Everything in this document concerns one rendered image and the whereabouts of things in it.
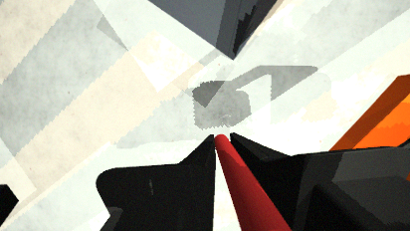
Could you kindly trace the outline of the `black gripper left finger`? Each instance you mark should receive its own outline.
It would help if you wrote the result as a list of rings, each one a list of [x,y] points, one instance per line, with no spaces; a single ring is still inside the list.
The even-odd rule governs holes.
[[[179,163],[108,169],[96,187],[109,215],[115,210],[182,208],[190,231],[213,231],[216,180],[214,134]]]

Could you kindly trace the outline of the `red peg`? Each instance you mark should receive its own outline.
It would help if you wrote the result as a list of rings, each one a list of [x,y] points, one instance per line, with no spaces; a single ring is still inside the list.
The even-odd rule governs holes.
[[[241,231],[291,231],[228,137],[214,139]]]

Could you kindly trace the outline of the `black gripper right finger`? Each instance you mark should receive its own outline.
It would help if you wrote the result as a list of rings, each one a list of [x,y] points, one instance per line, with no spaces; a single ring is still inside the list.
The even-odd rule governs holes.
[[[304,231],[312,188],[320,182],[401,176],[410,172],[410,151],[388,145],[287,155],[235,132],[230,142],[291,231]]]

